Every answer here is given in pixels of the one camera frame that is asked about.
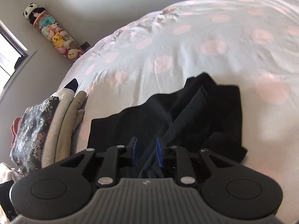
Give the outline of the black pants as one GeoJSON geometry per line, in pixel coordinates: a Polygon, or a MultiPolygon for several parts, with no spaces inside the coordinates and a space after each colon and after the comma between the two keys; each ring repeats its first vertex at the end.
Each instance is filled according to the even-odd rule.
{"type": "Polygon", "coordinates": [[[156,94],[144,104],[91,121],[88,147],[105,152],[138,138],[133,167],[123,167],[125,178],[163,178],[156,157],[156,139],[191,153],[207,148],[236,162],[247,151],[242,146],[242,105],[236,85],[221,85],[206,73],[188,78],[171,94],[156,94]]]}

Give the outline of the tan folded fleece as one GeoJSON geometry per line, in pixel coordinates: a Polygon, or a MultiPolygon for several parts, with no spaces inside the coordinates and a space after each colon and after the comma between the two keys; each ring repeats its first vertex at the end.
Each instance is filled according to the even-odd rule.
{"type": "Polygon", "coordinates": [[[86,99],[87,93],[79,91],[66,111],[57,140],[55,163],[70,156],[71,138],[85,115],[83,104],[86,99]]]}

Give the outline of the beige folded sweater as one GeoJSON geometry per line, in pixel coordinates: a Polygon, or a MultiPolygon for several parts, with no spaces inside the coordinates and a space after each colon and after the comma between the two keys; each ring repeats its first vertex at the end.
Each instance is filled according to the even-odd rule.
{"type": "Polygon", "coordinates": [[[54,113],[50,128],[46,137],[41,154],[41,167],[45,168],[52,165],[55,160],[57,140],[61,125],[71,102],[74,100],[78,82],[74,78],[65,87],[53,93],[52,96],[58,97],[59,103],[54,113]]]}

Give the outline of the floral folded garment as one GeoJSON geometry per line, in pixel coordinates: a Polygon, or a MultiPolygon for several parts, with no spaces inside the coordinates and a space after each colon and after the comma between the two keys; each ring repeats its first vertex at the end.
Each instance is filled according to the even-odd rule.
{"type": "Polygon", "coordinates": [[[26,109],[15,136],[10,159],[22,175],[41,169],[41,154],[59,98],[50,96],[26,109]]]}

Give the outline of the orange cloth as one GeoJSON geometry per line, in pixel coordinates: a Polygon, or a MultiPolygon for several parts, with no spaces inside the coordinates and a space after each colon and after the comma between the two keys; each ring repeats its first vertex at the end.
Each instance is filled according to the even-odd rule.
{"type": "Polygon", "coordinates": [[[13,121],[13,123],[12,123],[12,125],[11,125],[11,133],[12,133],[11,148],[14,145],[17,132],[18,132],[19,127],[20,127],[20,125],[22,123],[22,118],[23,117],[17,117],[17,118],[15,118],[14,121],[13,121]]]}

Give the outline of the polka dot bed sheet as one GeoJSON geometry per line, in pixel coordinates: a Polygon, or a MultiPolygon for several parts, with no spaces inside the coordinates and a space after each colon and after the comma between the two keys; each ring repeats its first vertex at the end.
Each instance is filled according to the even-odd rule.
{"type": "Polygon", "coordinates": [[[145,15],[80,57],[72,79],[88,99],[71,152],[91,120],[181,89],[207,72],[240,87],[246,166],[283,190],[278,218],[298,222],[298,0],[190,0],[145,15]]]}

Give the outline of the plush toy tube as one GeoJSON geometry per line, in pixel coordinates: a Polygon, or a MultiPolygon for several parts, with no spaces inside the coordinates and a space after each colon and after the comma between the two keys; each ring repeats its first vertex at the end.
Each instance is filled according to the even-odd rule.
{"type": "Polygon", "coordinates": [[[82,47],[44,7],[31,3],[23,15],[70,62],[75,62],[84,54],[82,47]]]}

